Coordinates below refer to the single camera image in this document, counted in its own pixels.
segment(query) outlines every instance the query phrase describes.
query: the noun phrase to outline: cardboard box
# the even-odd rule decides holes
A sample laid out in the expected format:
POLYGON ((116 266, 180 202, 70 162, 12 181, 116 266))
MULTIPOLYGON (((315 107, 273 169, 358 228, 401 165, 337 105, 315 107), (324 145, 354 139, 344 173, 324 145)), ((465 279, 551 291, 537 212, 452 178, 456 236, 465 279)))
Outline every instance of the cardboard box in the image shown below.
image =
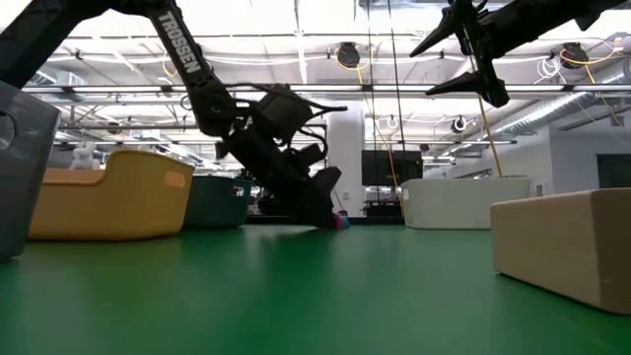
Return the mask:
POLYGON ((495 269, 631 315, 630 213, 631 188, 493 204, 495 269))

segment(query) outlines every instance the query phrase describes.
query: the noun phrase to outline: teal bin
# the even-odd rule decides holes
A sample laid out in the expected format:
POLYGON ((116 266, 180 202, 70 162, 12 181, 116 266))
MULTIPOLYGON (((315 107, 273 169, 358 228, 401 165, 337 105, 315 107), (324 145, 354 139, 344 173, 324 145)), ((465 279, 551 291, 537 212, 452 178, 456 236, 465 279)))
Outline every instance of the teal bin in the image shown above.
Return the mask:
POLYGON ((195 176, 184 217, 185 229, 229 229, 245 224, 251 181, 195 176))

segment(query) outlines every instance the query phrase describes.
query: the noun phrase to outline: table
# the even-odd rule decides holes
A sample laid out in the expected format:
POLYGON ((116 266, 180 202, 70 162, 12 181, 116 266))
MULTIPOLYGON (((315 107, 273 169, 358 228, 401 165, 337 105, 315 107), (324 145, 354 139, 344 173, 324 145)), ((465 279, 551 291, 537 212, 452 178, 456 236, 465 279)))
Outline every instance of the table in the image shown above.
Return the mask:
POLYGON ((488 232, 246 226, 28 245, 0 353, 629 354, 631 318, 495 274, 488 232))

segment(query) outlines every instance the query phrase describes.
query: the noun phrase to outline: stuffed animal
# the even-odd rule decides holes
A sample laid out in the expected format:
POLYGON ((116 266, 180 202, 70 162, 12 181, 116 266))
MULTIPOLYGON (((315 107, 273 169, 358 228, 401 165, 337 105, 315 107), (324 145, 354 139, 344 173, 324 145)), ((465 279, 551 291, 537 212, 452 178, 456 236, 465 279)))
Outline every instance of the stuffed animal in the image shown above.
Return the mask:
POLYGON ((93 159, 96 148, 95 142, 79 143, 72 151, 73 160, 70 170, 98 170, 101 165, 98 160, 93 159))

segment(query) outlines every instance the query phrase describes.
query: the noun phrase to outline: wire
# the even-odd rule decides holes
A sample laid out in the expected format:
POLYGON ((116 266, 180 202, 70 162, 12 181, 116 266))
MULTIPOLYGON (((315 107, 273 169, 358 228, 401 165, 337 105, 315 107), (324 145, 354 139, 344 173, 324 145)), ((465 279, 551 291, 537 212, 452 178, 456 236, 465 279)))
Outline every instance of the wire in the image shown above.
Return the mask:
POLYGON ((337 188, 333 188, 333 193, 335 194, 335 199, 337 199, 337 203, 339 204, 339 208, 341 208, 343 211, 346 211, 346 208, 344 208, 344 205, 342 204, 342 200, 339 199, 339 195, 337 194, 337 188))
POLYGON ((613 56, 613 55, 614 55, 614 54, 618 51, 618 50, 617 50, 617 49, 618 49, 618 43, 619 43, 619 41, 618 41, 618 40, 616 40, 616 41, 613 43, 613 48, 611 49, 611 52, 609 53, 609 55, 605 56, 605 58, 601 58, 601 59, 594 60, 594 61, 579 61, 579 60, 570 59, 570 58, 568 58, 568 57, 566 57, 566 56, 564 55, 564 54, 565 54, 565 52, 567 52, 567 51, 568 51, 568 50, 567 50, 567 49, 565 49, 565 48, 564 48, 563 50, 561 50, 561 52, 559 53, 559 56, 560 56, 561 58, 563 58, 563 60, 565 60, 565 61, 567 61, 567 62, 570 62, 570 63, 572 63, 572 64, 579 64, 579 65, 594 65, 594 64, 599 64, 599 63, 601 63, 601 62, 603 62, 603 61, 605 61, 605 60, 609 60, 609 59, 611 59, 611 57, 612 57, 612 56, 613 56))
MULTIPOLYGON (((471 61, 471 68, 473 68, 473 71, 477 70, 475 68, 475 62, 473 61, 472 56, 469 57, 469 60, 471 61)), ((486 135, 488 136, 489 142, 491 143, 491 150, 493 151, 493 159, 495 160, 495 166, 497 167, 497 174, 500 178, 503 178, 504 172, 502 171, 502 164, 500 163, 500 155, 497 153, 497 147, 495 146, 495 141, 493 140, 493 134, 491 133, 491 127, 489 126, 489 120, 486 116, 486 110, 484 109, 482 97, 478 95, 477 100, 480 104, 480 112, 482 113, 482 122, 484 124, 484 129, 486 130, 486 135)))
MULTIPOLYGON (((585 70, 588 72, 588 76, 590 77, 590 80, 592 81, 592 84, 596 84, 596 79, 594 78, 594 74, 592 73, 592 70, 590 69, 589 65, 585 66, 585 70)), ((618 123, 618 126, 623 127, 622 122, 620 122, 620 120, 618 120, 618 117, 615 116, 613 107, 611 107, 609 105, 609 103, 607 102, 607 100, 604 99, 604 97, 602 95, 599 95, 600 99, 602 100, 602 102, 604 103, 604 105, 607 107, 607 110, 609 111, 609 114, 611 115, 611 118, 613 118, 613 120, 618 123)))
POLYGON ((326 143, 326 139, 324 139, 324 137, 322 137, 321 135, 314 133, 310 128, 309 128, 310 132, 304 130, 303 128, 299 129, 298 131, 302 133, 303 135, 315 138, 318 141, 320 141, 323 145, 322 154, 320 155, 320 160, 326 159, 326 156, 328 155, 328 144, 326 143))
MULTIPOLYGON (((392 4, 391 0, 387 0, 387 14, 390 20, 390 38, 392 39, 392 57, 394 59, 394 82, 396 83, 396 100, 398 102, 398 118, 399 118, 399 130, 401 134, 401 140, 403 142, 403 161, 405 161, 405 175, 408 176, 409 166, 407 164, 407 152, 405 149, 405 134, 403 133, 403 124, 400 122, 403 117, 403 112, 401 111, 401 90, 398 87, 398 65, 396 63, 396 44, 394 43, 394 27, 392 26, 392 4)), ((396 181, 396 175, 394 173, 394 161, 392 160, 392 155, 390 153, 390 168, 392 169, 392 179, 394 180, 394 187, 396 191, 396 195, 399 197, 399 205, 401 206, 401 215, 405 217, 405 210, 403 207, 402 198, 400 198, 398 193, 398 183, 396 181)))
POLYGON ((168 77, 174 77, 177 75, 177 72, 172 73, 167 69, 167 53, 165 52, 165 55, 162 58, 162 70, 165 72, 165 74, 167 74, 168 77))
MULTIPOLYGON (((589 118, 591 119, 594 123, 598 123, 598 121, 585 109, 585 107, 583 105, 581 105, 581 103, 577 102, 577 105, 581 108, 581 110, 583 111, 583 113, 589 118)), ((625 139, 622 139, 620 137, 618 137, 617 135, 613 134, 612 132, 606 131, 608 135, 610 135, 611 137, 615 138, 617 141, 624 143, 626 145, 631 146, 631 142, 625 139)))
POLYGON ((558 58, 544 58, 541 59, 536 65, 536 72, 541 77, 535 81, 534 84, 538 84, 546 79, 552 79, 561 72, 561 61, 558 58))
MULTIPOLYGON (((367 3, 368 7, 366 9, 366 14, 368 17, 368 47, 372 48, 373 47, 373 36, 372 36, 372 31, 371 31, 371 2, 369 1, 367 3)), ((373 75, 373 56, 370 56, 371 61, 371 65, 369 66, 369 71, 370 71, 370 76, 371 76, 371 84, 373 84, 373 81, 375 79, 374 75, 373 75)), ((375 111, 371 108, 370 103, 368 102, 368 96, 366 95, 366 92, 362 90, 362 96, 364 97, 364 101, 366 102, 366 108, 368 109, 369 113, 371 114, 371 118, 373 119, 373 153, 374 153, 374 159, 375 162, 377 161, 377 134, 376 132, 378 132, 379 128, 377 125, 377 120, 375 118, 375 111)), ((375 107, 375 90, 371 90, 371 100, 372 100, 372 107, 375 107)), ((377 167, 377 164, 375 164, 375 177, 377 177, 379 175, 379 167, 377 167)), ((380 197, 380 191, 377 188, 377 202, 381 203, 381 197, 380 197)))

